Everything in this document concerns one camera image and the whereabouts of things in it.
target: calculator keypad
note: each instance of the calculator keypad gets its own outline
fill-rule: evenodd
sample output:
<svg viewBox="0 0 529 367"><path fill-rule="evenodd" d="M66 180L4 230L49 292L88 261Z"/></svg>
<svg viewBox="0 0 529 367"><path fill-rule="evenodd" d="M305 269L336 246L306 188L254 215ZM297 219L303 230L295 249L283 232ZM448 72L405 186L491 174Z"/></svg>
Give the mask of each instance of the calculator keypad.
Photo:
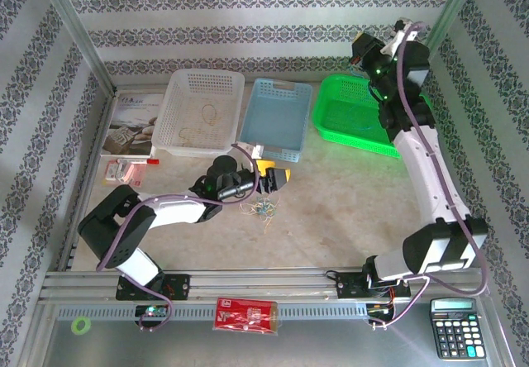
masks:
<svg viewBox="0 0 529 367"><path fill-rule="evenodd" d="M434 320L437 353L444 360L476 360L485 357L481 331L475 315L464 319Z"/></svg>

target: blue plastic basket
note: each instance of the blue plastic basket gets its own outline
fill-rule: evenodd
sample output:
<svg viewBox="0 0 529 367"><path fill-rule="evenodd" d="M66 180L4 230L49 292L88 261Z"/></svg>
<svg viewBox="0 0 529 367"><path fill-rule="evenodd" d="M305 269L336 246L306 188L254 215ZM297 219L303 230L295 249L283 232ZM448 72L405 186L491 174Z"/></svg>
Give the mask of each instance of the blue plastic basket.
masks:
<svg viewBox="0 0 529 367"><path fill-rule="evenodd" d="M257 79L240 140L264 145L264 158L297 162L303 149L311 100L309 84Z"/></svg>

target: green plastic basket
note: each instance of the green plastic basket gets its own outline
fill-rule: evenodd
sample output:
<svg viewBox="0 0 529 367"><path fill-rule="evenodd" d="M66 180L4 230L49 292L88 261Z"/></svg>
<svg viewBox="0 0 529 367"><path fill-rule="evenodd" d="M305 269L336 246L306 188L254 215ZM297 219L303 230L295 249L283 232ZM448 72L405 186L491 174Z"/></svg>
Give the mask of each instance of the green plastic basket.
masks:
<svg viewBox="0 0 529 367"><path fill-rule="evenodd" d="M369 94L368 80L348 75L325 78L312 112L324 140L399 158L379 122L379 104Z"/></svg>

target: calculator button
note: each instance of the calculator button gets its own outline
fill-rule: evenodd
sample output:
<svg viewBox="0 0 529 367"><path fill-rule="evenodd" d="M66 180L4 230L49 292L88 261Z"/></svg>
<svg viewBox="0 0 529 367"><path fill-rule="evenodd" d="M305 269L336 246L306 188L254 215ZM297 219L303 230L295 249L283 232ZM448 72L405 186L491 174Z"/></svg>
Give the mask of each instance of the calculator button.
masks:
<svg viewBox="0 0 529 367"><path fill-rule="evenodd" d="M476 349L473 346L467 346L466 353L469 354L469 357L476 357Z"/></svg>

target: white plastic basket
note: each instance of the white plastic basket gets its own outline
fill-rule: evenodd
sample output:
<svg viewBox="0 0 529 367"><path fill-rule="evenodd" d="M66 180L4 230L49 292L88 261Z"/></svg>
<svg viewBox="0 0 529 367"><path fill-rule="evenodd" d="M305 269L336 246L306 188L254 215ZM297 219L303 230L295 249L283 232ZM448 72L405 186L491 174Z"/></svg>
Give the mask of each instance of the white plastic basket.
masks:
<svg viewBox="0 0 529 367"><path fill-rule="evenodd" d="M172 155L213 157L235 142L245 77L217 69L179 69L169 81L152 144Z"/></svg>

